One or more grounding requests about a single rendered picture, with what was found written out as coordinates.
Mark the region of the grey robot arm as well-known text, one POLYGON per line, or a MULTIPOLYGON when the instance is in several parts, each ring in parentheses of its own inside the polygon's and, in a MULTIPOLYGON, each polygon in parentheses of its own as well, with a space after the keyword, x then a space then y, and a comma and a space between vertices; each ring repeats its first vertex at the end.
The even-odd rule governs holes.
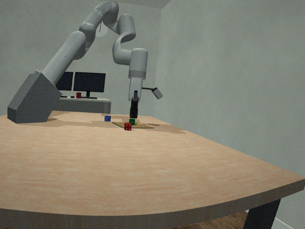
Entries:
POLYGON ((108 0, 100 3, 83 21, 79 31, 71 33, 61 48, 57 51, 47 66, 41 71, 55 87, 73 60, 82 58, 95 39, 96 29, 103 21, 104 25, 120 35, 112 48, 113 60, 116 64, 128 65, 129 77, 146 77, 148 51, 135 48, 132 51, 121 48, 121 43, 135 38, 135 26, 130 14, 123 14, 117 20, 119 5, 116 1, 108 0))

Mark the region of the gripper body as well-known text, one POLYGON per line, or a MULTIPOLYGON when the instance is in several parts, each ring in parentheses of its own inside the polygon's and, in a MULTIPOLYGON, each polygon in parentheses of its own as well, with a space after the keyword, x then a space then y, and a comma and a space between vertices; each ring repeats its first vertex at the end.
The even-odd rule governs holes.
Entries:
POLYGON ((128 100, 130 101, 132 98, 134 100, 134 91, 138 90, 137 99, 139 98, 138 101, 140 101, 141 92, 142 92, 142 80, 145 80, 145 78, 141 78, 141 77, 128 77, 128 78, 131 79, 128 100))

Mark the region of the red die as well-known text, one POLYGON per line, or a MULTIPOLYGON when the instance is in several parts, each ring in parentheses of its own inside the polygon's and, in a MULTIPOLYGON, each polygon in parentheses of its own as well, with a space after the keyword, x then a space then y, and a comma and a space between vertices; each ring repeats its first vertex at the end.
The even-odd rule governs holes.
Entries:
POLYGON ((130 130, 132 129, 132 124, 131 123, 124 123, 124 130, 130 130))

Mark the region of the tan square mat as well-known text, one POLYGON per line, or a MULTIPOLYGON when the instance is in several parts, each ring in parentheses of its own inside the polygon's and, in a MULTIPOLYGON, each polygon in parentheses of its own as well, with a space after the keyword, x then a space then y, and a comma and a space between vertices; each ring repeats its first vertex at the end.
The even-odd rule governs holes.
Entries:
MULTIPOLYGON (((124 128, 124 123, 129 123, 129 122, 112 122, 112 123, 121 128, 124 128)), ((148 125, 145 125, 142 123, 135 123, 135 125, 132 125, 132 128, 154 128, 154 127, 151 127, 151 126, 148 126, 148 125)))

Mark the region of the blue die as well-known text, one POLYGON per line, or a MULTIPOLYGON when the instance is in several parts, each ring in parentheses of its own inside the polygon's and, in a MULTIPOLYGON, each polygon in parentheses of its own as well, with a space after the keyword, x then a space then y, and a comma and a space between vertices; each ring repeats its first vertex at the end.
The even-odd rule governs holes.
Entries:
POLYGON ((104 121, 107 121, 107 122, 111 121, 111 116, 106 115, 104 121))

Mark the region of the green die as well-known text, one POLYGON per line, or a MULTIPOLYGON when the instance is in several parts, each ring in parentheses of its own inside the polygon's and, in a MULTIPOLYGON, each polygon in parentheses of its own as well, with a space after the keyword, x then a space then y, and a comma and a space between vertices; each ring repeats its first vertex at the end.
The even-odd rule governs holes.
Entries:
POLYGON ((135 125, 135 119, 129 119, 129 123, 131 123, 132 125, 135 125))

